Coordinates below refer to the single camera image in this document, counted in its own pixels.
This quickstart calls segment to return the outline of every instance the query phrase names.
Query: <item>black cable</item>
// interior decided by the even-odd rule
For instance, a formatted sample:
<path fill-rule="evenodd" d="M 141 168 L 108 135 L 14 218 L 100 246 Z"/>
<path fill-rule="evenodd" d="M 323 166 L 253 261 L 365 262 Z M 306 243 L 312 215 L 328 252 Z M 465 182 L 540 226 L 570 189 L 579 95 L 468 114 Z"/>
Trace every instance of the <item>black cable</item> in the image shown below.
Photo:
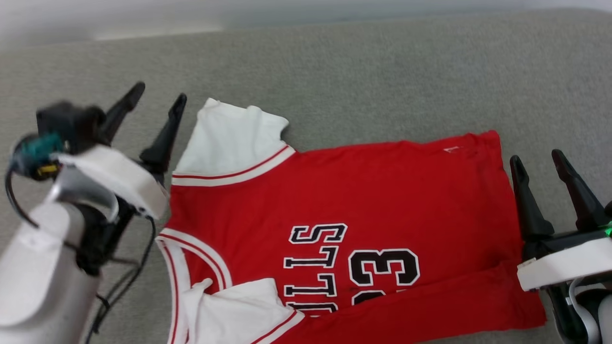
<path fill-rule="evenodd" d="M 15 210 L 17 215 L 21 217 L 22 220 L 28 222 L 32 227 L 38 228 L 39 224 L 33 221 L 30 216 L 21 208 L 19 203 L 17 203 L 17 199 L 15 198 L 15 194 L 13 193 L 13 172 L 15 171 L 15 163 L 11 162 L 9 167 L 6 170 L 6 174 L 4 175 L 4 188 L 6 189 L 6 196 L 9 198 L 9 202 L 11 207 Z"/>
<path fill-rule="evenodd" d="M 89 328 L 89 332 L 85 340 L 86 344 L 89 344 L 89 342 L 91 341 L 91 337 L 94 333 L 97 334 L 99 332 L 100 326 L 102 325 L 102 322 L 106 318 L 108 312 L 110 312 L 113 306 L 116 305 L 117 302 L 119 302 L 123 295 L 125 295 L 128 289 L 140 276 L 140 273 L 142 272 L 144 265 L 146 264 L 147 259 L 149 258 L 149 253 L 151 252 L 151 247 L 153 246 L 153 242 L 155 241 L 155 232 L 157 231 L 157 229 L 155 227 L 155 221 L 150 217 L 148 217 L 147 219 L 151 222 L 151 237 L 149 238 L 149 242 L 147 243 L 147 247 L 144 250 L 142 258 L 140 259 L 140 264 L 138 265 L 138 267 L 125 273 L 121 277 L 121 279 L 119 279 L 119 281 L 113 285 L 106 297 L 99 297 L 99 299 L 102 301 L 102 306 L 98 308 L 98 312 L 95 315 L 94 321 L 92 322 L 91 327 Z M 123 287 L 123 289 L 120 290 L 118 295 L 111 300 L 117 290 L 119 290 L 119 287 L 125 281 L 127 281 L 130 276 L 131 278 L 129 279 L 127 284 L 125 284 L 125 286 Z"/>

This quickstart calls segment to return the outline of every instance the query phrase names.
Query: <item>t-shirt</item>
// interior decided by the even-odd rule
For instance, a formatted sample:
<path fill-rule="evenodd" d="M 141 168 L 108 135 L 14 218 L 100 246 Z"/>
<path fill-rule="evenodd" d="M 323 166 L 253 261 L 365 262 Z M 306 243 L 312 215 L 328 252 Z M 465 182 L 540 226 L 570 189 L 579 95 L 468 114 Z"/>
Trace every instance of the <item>t-shirt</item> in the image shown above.
<path fill-rule="evenodd" d="M 358 309 L 378 313 L 371 305 L 385 299 L 413 309 L 426 309 L 425 301 L 436 295 L 453 299 L 461 286 L 439 287 L 448 281 L 471 276 L 482 279 L 478 290 L 487 283 L 493 290 L 493 274 L 505 281 L 499 297 L 515 298 L 518 309 L 535 311 L 497 315 L 492 311 L 499 303 L 470 300 L 471 308 L 491 318 L 465 331 L 453 327 L 448 335 L 544 322 L 537 296 L 511 283 L 516 271 L 499 268 L 520 263 L 522 242 L 497 133 L 300 153 L 280 139 L 287 124 L 257 107 L 212 99 L 198 113 L 173 173 L 172 216 L 158 237 L 175 293 L 171 342 L 195 340 L 188 335 L 192 327 L 181 299 L 203 281 L 198 290 L 204 296 L 231 293 L 247 299 L 253 296 L 245 290 L 263 283 L 264 294 L 278 292 L 276 301 L 265 303 L 285 310 L 278 308 L 278 314 L 292 314 L 289 324 L 301 324 L 280 329 L 314 326 L 333 332 L 331 323 L 347 324 L 344 317 L 355 317 L 351 314 Z M 412 297 L 417 290 L 430 297 L 421 303 Z M 241 312 L 236 305 L 232 314 Z M 473 314 L 466 309 L 457 316 Z M 408 325 L 400 321 L 397 329 Z M 428 337 L 423 332 L 430 329 L 414 331 Z"/>

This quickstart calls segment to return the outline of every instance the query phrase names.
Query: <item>basketball jersey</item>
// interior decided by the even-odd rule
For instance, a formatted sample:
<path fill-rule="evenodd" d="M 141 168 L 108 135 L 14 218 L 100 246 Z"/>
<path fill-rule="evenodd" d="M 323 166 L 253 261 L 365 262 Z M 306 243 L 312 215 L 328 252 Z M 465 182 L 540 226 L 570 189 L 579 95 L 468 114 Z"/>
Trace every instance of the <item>basketball jersey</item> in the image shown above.
<path fill-rule="evenodd" d="M 385 326 L 399 331 L 416 318 L 414 338 L 427 340 L 543 323 L 537 296 L 506 268 L 520 262 L 522 242 L 497 133 L 300 153 L 280 138 L 287 124 L 212 99 L 198 113 L 157 238 L 174 293 L 169 342 L 198 343 L 199 329 L 216 343 L 224 326 L 248 338 L 219 343 L 292 334 L 298 343 L 316 329 L 332 338 L 370 317 L 426 313 L 436 298 L 455 300 L 438 312 L 461 308 L 462 293 L 471 296 L 463 315 L 478 309 L 486 321 L 450 334 L 415 314 Z M 494 313 L 509 304 L 478 297 L 488 290 L 517 302 L 516 312 Z M 226 320 L 201 324 L 205 314 Z M 264 337 L 249 337 L 245 323 Z M 360 338 L 379 331 L 367 328 Z"/>

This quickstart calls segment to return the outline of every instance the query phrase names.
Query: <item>white sleeve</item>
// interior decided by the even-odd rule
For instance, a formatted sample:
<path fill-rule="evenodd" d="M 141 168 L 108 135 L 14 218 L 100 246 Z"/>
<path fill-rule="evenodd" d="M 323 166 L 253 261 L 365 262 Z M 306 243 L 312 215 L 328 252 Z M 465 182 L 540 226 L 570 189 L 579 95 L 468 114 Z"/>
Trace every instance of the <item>white sleeve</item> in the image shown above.
<path fill-rule="evenodd" d="M 248 170 L 286 147 L 280 134 L 288 124 L 258 107 L 208 99 L 174 174 L 224 176 Z"/>
<path fill-rule="evenodd" d="M 181 295 L 189 323 L 189 344 L 272 343 L 304 314 L 283 306 L 274 279 L 204 293 L 206 280 Z"/>

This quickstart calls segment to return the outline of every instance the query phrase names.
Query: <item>white wall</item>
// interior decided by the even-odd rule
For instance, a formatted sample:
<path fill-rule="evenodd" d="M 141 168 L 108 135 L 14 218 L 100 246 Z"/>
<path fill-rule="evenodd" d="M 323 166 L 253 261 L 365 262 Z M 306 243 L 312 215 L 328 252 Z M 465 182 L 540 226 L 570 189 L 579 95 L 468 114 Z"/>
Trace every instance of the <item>white wall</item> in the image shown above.
<path fill-rule="evenodd" d="M 0 0 L 0 49 L 74 40 L 416 15 L 586 7 L 609 0 Z"/>

